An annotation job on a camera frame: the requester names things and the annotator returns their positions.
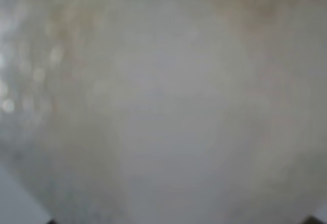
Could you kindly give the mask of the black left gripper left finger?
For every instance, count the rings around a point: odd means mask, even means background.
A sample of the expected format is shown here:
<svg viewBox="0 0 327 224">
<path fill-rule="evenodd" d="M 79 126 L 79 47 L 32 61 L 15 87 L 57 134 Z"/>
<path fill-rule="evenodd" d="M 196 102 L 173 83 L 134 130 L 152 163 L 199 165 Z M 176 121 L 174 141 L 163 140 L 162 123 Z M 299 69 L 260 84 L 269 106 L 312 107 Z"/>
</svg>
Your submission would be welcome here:
<svg viewBox="0 0 327 224">
<path fill-rule="evenodd" d="M 51 219 L 47 224 L 59 224 L 55 219 Z"/>
</svg>

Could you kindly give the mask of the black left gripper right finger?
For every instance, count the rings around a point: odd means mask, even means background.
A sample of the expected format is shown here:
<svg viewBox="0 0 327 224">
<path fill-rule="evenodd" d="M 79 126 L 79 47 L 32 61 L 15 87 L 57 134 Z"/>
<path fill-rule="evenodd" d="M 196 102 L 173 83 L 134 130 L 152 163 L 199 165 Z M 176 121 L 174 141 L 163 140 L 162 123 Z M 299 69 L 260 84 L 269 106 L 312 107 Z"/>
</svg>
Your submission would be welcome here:
<svg viewBox="0 0 327 224">
<path fill-rule="evenodd" d="M 317 216 L 311 215 L 301 222 L 301 224 L 326 224 L 326 222 Z"/>
</svg>

